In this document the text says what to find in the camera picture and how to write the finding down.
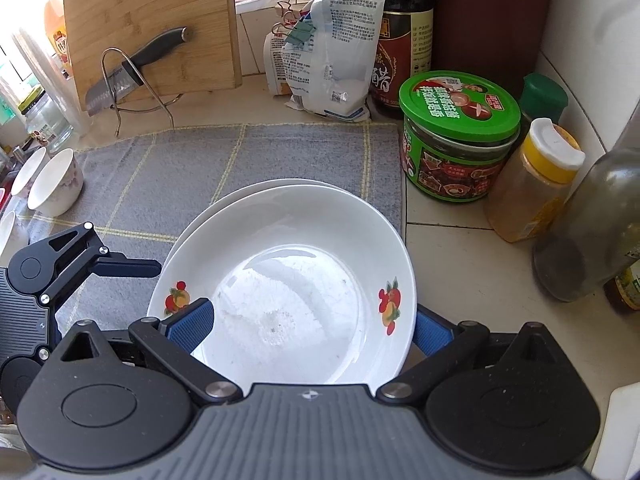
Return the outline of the white bowl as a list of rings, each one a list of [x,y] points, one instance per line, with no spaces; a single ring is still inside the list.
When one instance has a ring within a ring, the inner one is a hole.
[[[14,239],[15,214],[13,211],[6,212],[0,222],[0,252],[8,249]]]
[[[27,200],[36,177],[38,177],[40,171],[47,166],[49,160],[50,155],[48,150],[46,148],[38,148],[38,150],[24,162],[24,165],[15,177],[11,188],[11,195]]]
[[[78,199],[84,174],[71,148],[58,152],[43,167],[29,191],[27,207],[45,217],[65,214]]]

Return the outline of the grey and teal dish towel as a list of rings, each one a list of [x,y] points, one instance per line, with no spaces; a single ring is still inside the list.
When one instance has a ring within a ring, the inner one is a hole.
[[[211,203],[273,179],[326,182],[369,202],[396,229],[405,223],[398,130],[387,124],[182,129],[81,151],[77,161],[84,187],[62,216],[9,202],[33,242],[90,221],[114,252],[164,262]]]

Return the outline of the clear plastic wrap roll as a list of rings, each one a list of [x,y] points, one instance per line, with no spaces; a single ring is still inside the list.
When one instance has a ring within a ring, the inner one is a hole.
[[[92,120],[80,108],[73,78],[64,76],[62,67],[56,62],[56,56],[48,55],[28,32],[19,29],[12,39],[35,77],[78,136],[86,136],[91,129]]]

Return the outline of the glass jar with green lid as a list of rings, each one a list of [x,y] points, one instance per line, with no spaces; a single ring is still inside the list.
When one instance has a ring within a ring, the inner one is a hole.
[[[74,133],[73,126],[41,86],[35,86],[20,103],[26,130],[50,155],[65,148]]]

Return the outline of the yellow-capped spice jar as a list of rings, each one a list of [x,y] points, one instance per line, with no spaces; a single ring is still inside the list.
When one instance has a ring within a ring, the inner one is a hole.
[[[544,232],[562,208],[586,154],[549,118],[536,118],[488,193],[491,229],[508,243]]]

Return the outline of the clear glass oil bottle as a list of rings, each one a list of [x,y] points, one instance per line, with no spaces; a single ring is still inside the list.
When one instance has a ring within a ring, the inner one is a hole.
[[[534,277],[555,300],[585,297],[639,260],[639,112],[600,157],[532,251]]]

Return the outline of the green-lidded sauce jar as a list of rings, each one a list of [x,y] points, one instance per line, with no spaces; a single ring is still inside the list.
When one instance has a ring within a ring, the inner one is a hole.
[[[432,70],[401,85],[399,104],[408,180],[447,203],[483,198],[520,133],[514,97],[480,76]]]

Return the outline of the white plastic seasoning box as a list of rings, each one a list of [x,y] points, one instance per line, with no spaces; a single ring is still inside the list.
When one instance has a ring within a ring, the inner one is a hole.
[[[640,385],[615,389],[591,474],[596,479],[639,478]]]

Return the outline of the bamboo cutting board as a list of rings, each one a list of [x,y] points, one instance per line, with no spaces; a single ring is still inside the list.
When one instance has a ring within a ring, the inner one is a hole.
[[[242,84],[234,0],[63,0],[63,6],[80,98],[124,54],[134,54],[176,27],[188,31],[186,44],[143,70],[160,96]]]

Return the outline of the small green-capped bottle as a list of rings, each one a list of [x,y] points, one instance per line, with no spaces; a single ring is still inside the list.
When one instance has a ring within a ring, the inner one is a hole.
[[[567,107],[568,96],[554,80],[538,73],[524,77],[520,109],[529,122],[537,118],[549,118],[554,124],[559,125]]]

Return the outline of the red-white food bag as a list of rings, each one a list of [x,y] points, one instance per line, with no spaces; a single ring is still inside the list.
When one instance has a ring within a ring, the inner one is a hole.
[[[285,66],[282,58],[284,36],[268,32],[264,43],[264,70],[269,92],[273,96],[290,96],[291,88],[286,82]]]

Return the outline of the white clipped plastic bag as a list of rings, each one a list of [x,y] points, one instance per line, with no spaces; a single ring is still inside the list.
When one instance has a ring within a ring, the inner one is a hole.
[[[281,55],[288,107],[340,122],[370,118],[367,98],[385,0],[311,0]]]

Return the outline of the dark soy sauce bottle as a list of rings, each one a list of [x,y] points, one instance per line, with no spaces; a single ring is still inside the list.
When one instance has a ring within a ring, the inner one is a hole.
[[[370,85],[376,110],[399,118],[401,85],[431,69],[435,0],[385,0]]]

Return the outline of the dark red knife block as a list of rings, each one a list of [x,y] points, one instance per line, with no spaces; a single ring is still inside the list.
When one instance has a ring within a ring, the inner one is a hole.
[[[550,0],[435,0],[432,67],[481,76],[511,96],[533,73]]]

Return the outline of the black-handled santoku knife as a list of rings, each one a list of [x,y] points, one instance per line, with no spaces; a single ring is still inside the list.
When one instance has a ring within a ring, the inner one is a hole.
[[[123,60],[119,66],[107,73],[86,92],[85,104],[88,115],[99,114],[141,87],[142,68],[155,63],[176,47],[185,44],[189,36],[190,29],[186,26],[165,30],[137,50],[129,61]]]

